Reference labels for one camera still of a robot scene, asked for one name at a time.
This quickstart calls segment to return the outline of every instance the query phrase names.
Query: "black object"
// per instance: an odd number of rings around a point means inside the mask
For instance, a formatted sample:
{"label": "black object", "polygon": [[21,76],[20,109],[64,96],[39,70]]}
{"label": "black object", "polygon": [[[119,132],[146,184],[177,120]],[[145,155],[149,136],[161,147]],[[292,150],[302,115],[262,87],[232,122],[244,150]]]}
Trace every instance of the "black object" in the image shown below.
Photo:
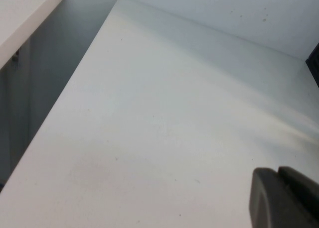
{"label": "black object", "polygon": [[256,168],[249,210],[253,228],[319,228],[319,185],[290,167]]}
{"label": "black object", "polygon": [[306,60],[308,68],[319,87],[319,44]]}

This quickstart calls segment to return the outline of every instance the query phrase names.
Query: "white board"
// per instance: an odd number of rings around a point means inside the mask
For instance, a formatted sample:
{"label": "white board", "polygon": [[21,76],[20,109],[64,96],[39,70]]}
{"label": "white board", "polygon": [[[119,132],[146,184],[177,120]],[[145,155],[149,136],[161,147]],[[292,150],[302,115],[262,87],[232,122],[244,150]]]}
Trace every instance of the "white board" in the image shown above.
{"label": "white board", "polygon": [[0,69],[62,0],[1,0]]}
{"label": "white board", "polygon": [[247,228],[255,167],[319,181],[302,60],[118,0],[0,194],[5,228]]}
{"label": "white board", "polygon": [[306,60],[319,43],[319,0],[138,0]]}

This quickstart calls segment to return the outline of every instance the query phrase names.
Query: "gray wall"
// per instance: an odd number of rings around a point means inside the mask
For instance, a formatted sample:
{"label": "gray wall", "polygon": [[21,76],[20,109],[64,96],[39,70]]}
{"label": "gray wall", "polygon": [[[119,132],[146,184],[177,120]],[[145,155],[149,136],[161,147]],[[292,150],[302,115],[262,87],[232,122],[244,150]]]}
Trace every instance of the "gray wall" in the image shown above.
{"label": "gray wall", "polygon": [[0,183],[10,175],[6,70],[0,70]]}
{"label": "gray wall", "polygon": [[64,0],[31,37],[33,138],[116,0]]}

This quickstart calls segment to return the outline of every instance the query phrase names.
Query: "white wall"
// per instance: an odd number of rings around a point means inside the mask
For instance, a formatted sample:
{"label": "white wall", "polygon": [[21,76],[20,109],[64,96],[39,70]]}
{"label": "white wall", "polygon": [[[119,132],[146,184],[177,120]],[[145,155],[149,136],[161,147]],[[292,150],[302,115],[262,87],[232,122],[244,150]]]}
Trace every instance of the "white wall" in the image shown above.
{"label": "white wall", "polygon": [[31,37],[31,138],[43,123],[115,2],[64,0]]}
{"label": "white wall", "polygon": [[138,0],[306,60],[319,42],[319,0]]}

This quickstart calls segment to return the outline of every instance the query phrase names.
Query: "white shelf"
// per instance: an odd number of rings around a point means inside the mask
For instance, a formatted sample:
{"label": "white shelf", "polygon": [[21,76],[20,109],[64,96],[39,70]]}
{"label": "white shelf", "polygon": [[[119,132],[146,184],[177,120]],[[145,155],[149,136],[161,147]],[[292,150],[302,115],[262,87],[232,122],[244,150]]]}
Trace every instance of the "white shelf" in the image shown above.
{"label": "white shelf", "polygon": [[0,194],[17,227],[250,227],[255,167],[319,181],[305,63],[118,0]]}
{"label": "white shelf", "polygon": [[0,69],[62,0],[1,0]]}

